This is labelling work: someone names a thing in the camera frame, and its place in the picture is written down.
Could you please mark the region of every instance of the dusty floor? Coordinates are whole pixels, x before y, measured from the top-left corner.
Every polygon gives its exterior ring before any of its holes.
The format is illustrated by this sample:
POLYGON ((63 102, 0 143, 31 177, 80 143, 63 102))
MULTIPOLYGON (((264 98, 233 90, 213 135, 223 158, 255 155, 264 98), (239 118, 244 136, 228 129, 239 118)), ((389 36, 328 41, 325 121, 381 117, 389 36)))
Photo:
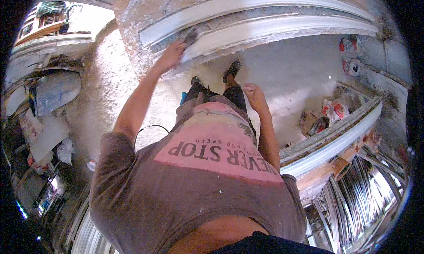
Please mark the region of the dusty floor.
MULTIPOLYGON (((93 57, 87 62, 82 91, 66 106, 77 153, 72 171, 78 180, 88 182, 92 172, 86 163, 98 159, 101 136, 112 130, 123 104, 138 85, 119 31, 110 27, 101 34, 93 57)), ((223 93, 222 75, 238 59, 242 68, 236 80, 262 87, 280 146, 302 140, 304 136, 298 128, 302 110, 320 110, 323 98, 331 97, 336 81, 344 76, 338 51, 341 38, 321 35, 260 45, 194 67, 173 79, 160 80, 142 127, 159 124, 171 129, 181 93, 188 91, 195 75, 211 90, 223 93)), ((259 128, 258 116, 249 105, 248 114, 259 128)), ((146 129, 139 135, 136 149, 165 134, 157 127, 146 129)))

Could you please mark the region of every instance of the foot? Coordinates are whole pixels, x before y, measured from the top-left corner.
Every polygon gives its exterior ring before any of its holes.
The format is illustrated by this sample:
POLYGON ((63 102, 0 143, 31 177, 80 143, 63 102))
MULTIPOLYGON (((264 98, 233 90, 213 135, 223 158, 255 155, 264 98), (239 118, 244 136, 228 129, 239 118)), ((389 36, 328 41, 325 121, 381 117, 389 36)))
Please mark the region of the foot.
POLYGON ((236 77, 237 72, 240 70, 241 63, 240 61, 236 60, 234 61, 230 68, 225 72, 224 76, 222 77, 222 82, 225 84, 227 83, 227 77, 232 76, 233 78, 236 77))
POLYGON ((200 81, 199 77, 194 76, 193 78, 191 78, 191 86, 193 86, 195 83, 199 83, 202 84, 202 81, 200 81))

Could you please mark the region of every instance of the electrical wire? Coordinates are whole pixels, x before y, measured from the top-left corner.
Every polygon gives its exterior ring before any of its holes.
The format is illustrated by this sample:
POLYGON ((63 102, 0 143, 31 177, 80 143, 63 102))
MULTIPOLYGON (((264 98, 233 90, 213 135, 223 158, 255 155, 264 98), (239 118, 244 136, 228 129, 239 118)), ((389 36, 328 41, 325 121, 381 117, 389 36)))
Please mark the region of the electrical wire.
POLYGON ((163 127, 162 125, 153 124, 153 125, 146 126, 146 127, 142 128, 141 130, 139 130, 139 131, 138 131, 138 133, 137 133, 137 135, 135 135, 134 147, 135 147, 135 143, 137 142, 137 137, 138 137, 139 133, 140 133, 142 130, 144 130, 144 129, 148 128, 148 127, 153 127, 153 126, 161 127, 162 129, 166 130, 166 132, 169 134, 169 131, 168 131, 165 127, 163 127))

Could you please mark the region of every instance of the brown t-shirt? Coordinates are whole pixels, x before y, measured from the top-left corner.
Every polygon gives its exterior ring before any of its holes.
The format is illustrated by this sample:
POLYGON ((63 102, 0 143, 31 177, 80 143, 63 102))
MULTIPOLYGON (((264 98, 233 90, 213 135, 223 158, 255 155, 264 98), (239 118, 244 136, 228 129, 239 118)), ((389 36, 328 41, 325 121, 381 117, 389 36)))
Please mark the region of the brown t-shirt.
POLYGON ((280 176, 262 158, 246 118, 220 100, 188 102, 190 111, 177 110, 185 118, 171 133, 137 153, 123 134, 104 135, 90 209, 120 253, 166 253, 225 215, 251 217, 270 235, 303 240, 296 178, 280 176))

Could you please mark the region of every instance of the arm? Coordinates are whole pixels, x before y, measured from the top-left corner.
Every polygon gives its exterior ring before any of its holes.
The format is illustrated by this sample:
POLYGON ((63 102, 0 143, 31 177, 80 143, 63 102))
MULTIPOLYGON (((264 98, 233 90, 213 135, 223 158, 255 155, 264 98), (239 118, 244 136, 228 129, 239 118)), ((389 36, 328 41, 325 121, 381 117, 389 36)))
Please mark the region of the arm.
POLYGON ((184 44, 180 40, 175 41, 165 50, 162 57, 140 81, 138 87, 128 98, 116 120, 114 132, 123 133, 134 142, 146 116, 157 80, 163 73, 179 63, 183 51, 184 44))
POLYGON ((250 106, 255 110, 261 121, 258 150, 262 157, 280 172, 280 154, 277 138, 275 137, 272 124, 272 115, 261 88, 252 83, 246 83, 243 87, 250 106))

